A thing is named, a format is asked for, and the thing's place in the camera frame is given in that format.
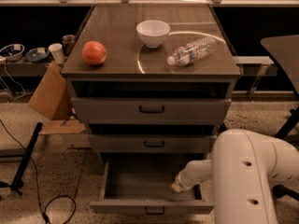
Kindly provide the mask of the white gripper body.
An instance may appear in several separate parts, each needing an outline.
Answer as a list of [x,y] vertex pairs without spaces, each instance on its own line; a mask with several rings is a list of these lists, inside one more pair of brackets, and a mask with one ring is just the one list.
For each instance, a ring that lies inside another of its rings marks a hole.
[[174,181],[176,191],[187,191],[191,188],[189,178],[185,171],[180,171]]

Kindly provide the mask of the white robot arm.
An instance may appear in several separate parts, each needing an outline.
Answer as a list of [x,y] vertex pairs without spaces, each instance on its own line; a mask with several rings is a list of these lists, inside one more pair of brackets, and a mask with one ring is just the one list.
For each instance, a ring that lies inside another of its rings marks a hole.
[[221,133],[211,158],[189,161],[172,190],[212,178],[215,224],[278,224],[269,183],[299,176],[299,151],[290,143],[242,129]]

